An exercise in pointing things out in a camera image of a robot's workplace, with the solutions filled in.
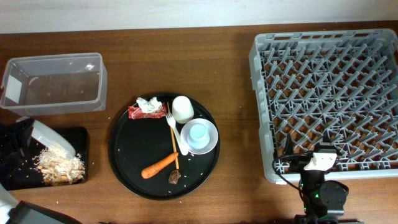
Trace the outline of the white dinner plate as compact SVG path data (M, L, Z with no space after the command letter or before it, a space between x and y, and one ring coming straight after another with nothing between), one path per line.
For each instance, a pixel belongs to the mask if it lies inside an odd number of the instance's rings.
M34 119L32 127L33 130L31 136L39 143L43 144L46 147L60 146L61 148L66 150L67 159L72 159L75 157L76 152L74 147L64 137L59 135L59 133L55 132L53 129L36 119Z

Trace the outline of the rice and food scraps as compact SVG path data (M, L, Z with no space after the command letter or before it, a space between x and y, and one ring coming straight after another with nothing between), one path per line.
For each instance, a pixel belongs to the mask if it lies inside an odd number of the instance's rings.
M81 181L85 175L85 165L81 155L67 158L68 151L59 145L53 145L41 150L33 157L35 170L43 178L45 185L71 185Z

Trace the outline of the brown food chunk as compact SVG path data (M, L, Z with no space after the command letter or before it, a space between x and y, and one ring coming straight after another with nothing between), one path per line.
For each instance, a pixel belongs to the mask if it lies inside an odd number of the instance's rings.
M181 174L180 174L179 170L176 169L176 170L171 172L171 174L169 176L169 183L177 185L179 178L181 178Z

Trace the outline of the red snack wrapper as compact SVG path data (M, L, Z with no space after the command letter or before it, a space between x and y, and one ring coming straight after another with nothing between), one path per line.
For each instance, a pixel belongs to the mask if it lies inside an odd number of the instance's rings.
M162 103L162 106L154 112L144 113L140 107L129 106L128 107L128 118L129 119L159 119L164 117L167 114L167 109L165 103Z

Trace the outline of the orange carrot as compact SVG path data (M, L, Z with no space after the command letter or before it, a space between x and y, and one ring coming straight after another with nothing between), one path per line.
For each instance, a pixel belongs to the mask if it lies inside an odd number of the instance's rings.
M152 164L151 166L143 169L141 172L141 176L144 179L149 179L149 178L155 176L156 174L158 174L162 169L164 169L171 163L175 162L177 160L177 158L178 158L178 153L174 152L174 153L170 154L169 156L167 156L166 158L162 159L161 161L159 161L155 164Z

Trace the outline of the white tissue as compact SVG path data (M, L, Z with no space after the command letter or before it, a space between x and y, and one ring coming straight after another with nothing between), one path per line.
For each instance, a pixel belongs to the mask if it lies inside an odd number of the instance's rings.
M161 109L162 102L158 101L156 97L152 97L149 101L138 97L136 103L143 113L154 113Z

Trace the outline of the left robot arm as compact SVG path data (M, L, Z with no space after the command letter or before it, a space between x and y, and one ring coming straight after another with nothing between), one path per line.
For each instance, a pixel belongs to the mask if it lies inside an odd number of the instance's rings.
M17 169L17 163L24 158L30 139L34 138L44 146L60 146L66 150L65 158L75 155L73 146L48 126L32 118L8 126L1 125L1 177ZM68 215L40 207L33 203L18 202L6 190L1 190L1 221L6 224L24 223L78 223Z

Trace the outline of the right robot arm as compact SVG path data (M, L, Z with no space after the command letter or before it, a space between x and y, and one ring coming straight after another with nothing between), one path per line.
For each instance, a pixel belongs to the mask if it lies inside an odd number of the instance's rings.
M344 204L349 188L341 182L326 180L338 162L341 153L323 136L312 151L294 153L291 135L287 135L282 159L289 163L289 170L300 174L298 191L305 213L296 215L294 223L338 223L344 215Z

